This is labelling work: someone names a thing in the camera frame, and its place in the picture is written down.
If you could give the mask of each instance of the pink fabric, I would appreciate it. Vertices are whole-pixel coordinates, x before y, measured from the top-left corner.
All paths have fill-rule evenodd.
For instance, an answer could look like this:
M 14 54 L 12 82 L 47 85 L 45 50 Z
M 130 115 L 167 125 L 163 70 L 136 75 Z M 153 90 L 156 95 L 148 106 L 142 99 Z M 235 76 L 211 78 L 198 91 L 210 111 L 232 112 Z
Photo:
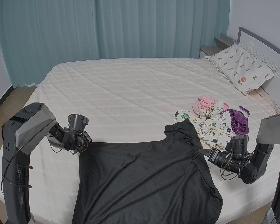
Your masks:
M 210 95 L 203 95 L 201 98 L 198 98 L 195 105 L 193 106 L 193 111 L 196 116 L 199 118 L 200 109 L 208 110 L 214 106 L 215 103 L 218 103 L 218 100 L 215 100 Z M 224 111 L 228 110 L 229 106 L 224 103 Z

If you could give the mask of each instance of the curtain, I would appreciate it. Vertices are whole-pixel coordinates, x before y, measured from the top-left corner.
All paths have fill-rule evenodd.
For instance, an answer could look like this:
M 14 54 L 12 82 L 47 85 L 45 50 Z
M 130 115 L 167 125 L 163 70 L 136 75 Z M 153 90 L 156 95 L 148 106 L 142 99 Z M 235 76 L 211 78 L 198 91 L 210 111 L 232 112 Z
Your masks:
M 198 58 L 227 33 L 230 0 L 0 0 L 0 43 L 14 87 L 63 62 Z

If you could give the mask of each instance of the bed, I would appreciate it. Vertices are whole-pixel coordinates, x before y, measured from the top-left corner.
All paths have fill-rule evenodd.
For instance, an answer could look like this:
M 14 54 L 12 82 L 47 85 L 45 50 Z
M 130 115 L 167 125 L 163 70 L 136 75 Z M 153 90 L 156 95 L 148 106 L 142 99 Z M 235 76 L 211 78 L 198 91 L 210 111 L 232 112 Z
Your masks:
M 241 105 L 250 111 L 251 152 L 261 119 L 280 112 L 280 50 L 243 28 L 238 43 L 276 68 L 275 77 L 263 85 L 267 93 L 260 88 L 244 96 L 204 58 L 128 58 L 59 64 L 27 104 L 45 103 L 63 127 L 69 114 L 85 115 L 89 118 L 85 130 L 97 142 L 146 142 L 164 139 L 164 126 L 173 123 L 176 110 L 191 109 L 198 97 L 210 94 L 231 108 Z M 67 151 L 54 153 L 46 138 L 31 153 L 30 209 L 37 221 L 71 223 L 79 187 L 78 159 L 78 154 Z M 252 185 L 239 179 L 224 181 L 220 170 L 208 162 L 224 200 L 218 224 L 241 218 L 273 199 L 279 160 L 276 145 L 266 173 Z M 4 201 L 1 189 L 0 199 Z

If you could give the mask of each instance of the tiled floor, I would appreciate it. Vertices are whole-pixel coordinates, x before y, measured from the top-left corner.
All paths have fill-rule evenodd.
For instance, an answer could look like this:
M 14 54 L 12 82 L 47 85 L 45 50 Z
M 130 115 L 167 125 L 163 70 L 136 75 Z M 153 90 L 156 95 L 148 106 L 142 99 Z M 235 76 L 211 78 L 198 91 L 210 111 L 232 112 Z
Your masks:
M 2 125 L 9 120 L 15 113 L 17 113 L 26 104 L 26 101 L 30 98 L 30 95 L 35 90 L 34 87 L 18 87 L 16 88 L 5 100 L 3 105 L 0 106 L 0 149 L 2 146 Z M 260 208 L 252 214 L 229 224 L 261 224 L 264 219 L 267 206 Z M 4 223 L 7 219 L 6 210 L 4 204 L 0 201 L 0 220 Z

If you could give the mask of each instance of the purple strap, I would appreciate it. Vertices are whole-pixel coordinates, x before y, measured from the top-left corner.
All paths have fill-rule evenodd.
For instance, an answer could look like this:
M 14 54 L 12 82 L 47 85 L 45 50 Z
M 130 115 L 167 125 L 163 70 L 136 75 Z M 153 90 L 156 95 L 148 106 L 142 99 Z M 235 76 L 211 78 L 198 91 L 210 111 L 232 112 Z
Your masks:
M 241 110 L 245 111 L 248 115 L 250 115 L 250 112 L 243 108 L 239 107 Z M 230 117 L 231 117 L 231 128 L 232 131 L 237 134 L 247 134 L 249 133 L 249 127 L 248 127 L 248 118 L 245 117 L 245 115 L 238 110 L 228 109 L 224 112 L 229 111 Z

